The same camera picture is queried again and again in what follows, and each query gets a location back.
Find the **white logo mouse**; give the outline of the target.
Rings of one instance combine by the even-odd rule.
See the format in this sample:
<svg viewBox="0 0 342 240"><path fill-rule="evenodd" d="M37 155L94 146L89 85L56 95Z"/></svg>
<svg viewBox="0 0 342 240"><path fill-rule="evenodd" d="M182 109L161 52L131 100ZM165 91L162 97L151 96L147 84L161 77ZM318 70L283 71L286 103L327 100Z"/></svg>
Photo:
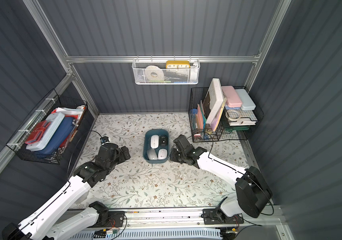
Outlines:
<svg viewBox="0 0 342 240"><path fill-rule="evenodd" d="M167 149L160 149L158 152L158 160L165 160L168 157Z"/></svg>

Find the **teal plastic storage box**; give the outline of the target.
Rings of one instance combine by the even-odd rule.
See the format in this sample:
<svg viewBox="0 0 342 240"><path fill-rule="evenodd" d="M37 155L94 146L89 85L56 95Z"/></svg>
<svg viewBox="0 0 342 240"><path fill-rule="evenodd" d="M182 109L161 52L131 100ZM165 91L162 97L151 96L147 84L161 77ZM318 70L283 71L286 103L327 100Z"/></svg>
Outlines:
<svg viewBox="0 0 342 240"><path fill-rule="evenodd" d="M163 164L169 159L169 132L164 129L149 130L145 134L143 158L150 164Z"/></svg>

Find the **white slim mouse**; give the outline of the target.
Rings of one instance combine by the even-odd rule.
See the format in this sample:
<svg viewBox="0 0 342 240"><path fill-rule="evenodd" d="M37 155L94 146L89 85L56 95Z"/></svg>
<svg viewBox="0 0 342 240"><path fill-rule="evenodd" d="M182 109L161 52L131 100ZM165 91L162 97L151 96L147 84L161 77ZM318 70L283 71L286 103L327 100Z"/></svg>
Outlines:
<svg viewBox="0 0 342 240"><path fill-rule="evenodd" d="M159 147L159 135L152 135L151 136L150 146L152 149L157 149Z"/></svg>

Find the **silver grey mouse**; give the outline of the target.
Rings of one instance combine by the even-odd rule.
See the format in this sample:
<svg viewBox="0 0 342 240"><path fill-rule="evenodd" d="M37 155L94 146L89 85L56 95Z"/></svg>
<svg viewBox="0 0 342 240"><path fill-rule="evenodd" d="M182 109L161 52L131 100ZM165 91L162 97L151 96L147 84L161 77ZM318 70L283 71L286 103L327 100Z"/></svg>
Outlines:
<svg viewBox="0 0 342 240"><path fill-rule="evenodd" d="M156 153L155 149L148 149L147 150L147 156L150 161L158 160L158 154Z"/></svg>

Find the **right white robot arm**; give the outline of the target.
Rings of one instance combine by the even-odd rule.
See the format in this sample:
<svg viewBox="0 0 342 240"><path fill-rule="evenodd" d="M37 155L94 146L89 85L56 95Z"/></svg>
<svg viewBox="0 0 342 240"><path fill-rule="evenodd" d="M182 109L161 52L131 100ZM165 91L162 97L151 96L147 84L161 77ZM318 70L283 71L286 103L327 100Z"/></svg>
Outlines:
<svg viewBox="0 0 342 240"><path fill-rule="evenodd" d="M213 155L211 150L195 148L184 135L177 137L173 144L171 161L210 172L235 187L235 194L225 197L214 213L204 214L204 218L223 223L241 214L255 219L264 215L262 211L271 203L272 191L258 168L232 165Z"/></svg>

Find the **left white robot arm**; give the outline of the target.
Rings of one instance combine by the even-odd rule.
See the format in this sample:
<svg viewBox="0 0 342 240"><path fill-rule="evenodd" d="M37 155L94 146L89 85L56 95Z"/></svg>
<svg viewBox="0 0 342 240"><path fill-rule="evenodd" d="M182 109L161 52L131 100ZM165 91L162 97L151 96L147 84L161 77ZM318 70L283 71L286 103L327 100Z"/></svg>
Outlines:
<svg viewBox="0 0 342 240"><path fill-rule="evenodd" d="M113 226L115 220L109 209L100 202L91 203L81 213L58 224L57 220L89 190L105 180L117 165L131 157L126 146L113 143L100 146L98 154L90 162L79 166L46 203L18 224L10 223L2 231L4 240L66 240L88 227Z"/></svg>

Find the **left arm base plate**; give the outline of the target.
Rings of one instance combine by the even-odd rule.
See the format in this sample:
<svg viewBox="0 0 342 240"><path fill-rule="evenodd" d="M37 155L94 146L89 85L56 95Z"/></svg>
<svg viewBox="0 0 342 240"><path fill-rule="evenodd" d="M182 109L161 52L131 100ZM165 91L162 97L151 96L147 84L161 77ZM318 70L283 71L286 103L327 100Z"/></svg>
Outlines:
<svg viewBox="0 0 342 240"><path fill-rule="evenodd" d="M120 228L124 225L125 212L108 212L99 216L97 222L91 228Z"/></svg>

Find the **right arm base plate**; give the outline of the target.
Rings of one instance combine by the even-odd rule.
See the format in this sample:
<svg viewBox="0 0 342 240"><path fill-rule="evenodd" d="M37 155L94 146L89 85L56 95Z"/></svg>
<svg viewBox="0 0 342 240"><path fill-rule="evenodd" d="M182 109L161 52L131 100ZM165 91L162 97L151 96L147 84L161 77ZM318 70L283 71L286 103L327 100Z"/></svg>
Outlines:
<svg viewBox="0 0 342 240"><path fill-rule="evenodd" d="M232 217L228 217L221 210L216 209L203 209L200 217L203 218L205 225L240 225L244 223L242 215L234 215Z"/></svg>

